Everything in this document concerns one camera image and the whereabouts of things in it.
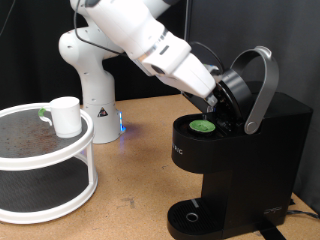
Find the green coffee pod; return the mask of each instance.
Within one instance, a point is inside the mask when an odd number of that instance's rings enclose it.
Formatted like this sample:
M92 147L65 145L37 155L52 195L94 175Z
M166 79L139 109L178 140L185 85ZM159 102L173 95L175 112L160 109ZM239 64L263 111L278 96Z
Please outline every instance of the green coffee pod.
M50 124L50 126L52 126L52 121L49 119L49 118L46 118L44 116L44 113L45 111L47 111L45 108L41 108L39 111L38 111L38 116L39 118L44 121L44 122L48 122Z
M189 126L192 130L200 133L210 133L216 129L216 126L208 120L195 120Z

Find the drip tray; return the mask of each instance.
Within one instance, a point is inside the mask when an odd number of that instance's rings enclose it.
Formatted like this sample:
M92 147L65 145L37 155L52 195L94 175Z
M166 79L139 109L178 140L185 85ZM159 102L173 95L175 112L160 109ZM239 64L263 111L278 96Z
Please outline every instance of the drip tray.
M201 198L173 205L168 212L168 229L175 239L195 239L195 236L221 239L222 236L220 224Z
M41 169L0 171L0 209L48 210L76 198L88 184L88 167L76 157Z

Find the white mug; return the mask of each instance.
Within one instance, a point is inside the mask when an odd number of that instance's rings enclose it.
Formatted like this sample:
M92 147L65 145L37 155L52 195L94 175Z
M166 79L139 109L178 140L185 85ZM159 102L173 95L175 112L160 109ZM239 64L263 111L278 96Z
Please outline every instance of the white mug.
M53 126L58 137L72 138L82 132L79 103L79 99L75 97L61 97L50 102ZM52 126L51 120L43 116L45 110L40 109L38 115L42 121L49 122Z

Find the blue led light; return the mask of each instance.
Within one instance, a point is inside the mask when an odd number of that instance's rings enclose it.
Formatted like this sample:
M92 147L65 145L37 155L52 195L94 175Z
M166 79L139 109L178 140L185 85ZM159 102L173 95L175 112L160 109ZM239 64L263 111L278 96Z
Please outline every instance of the blue led light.
M119 112L120 116L120 131L123 132L126 130L126 128L122 125L122 112Z

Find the cup handle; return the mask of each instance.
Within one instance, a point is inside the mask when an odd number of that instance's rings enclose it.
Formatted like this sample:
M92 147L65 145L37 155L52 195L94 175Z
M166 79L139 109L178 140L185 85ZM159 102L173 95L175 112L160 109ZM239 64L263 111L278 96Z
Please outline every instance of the cup handle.
M46 118L43 114L44 112L47 111L45 108L41 108L39 111L38 111L38 116L39 118L44 121L44 122L48 122L50 124L50 126L52 126L52 121L49 119L49 118Z

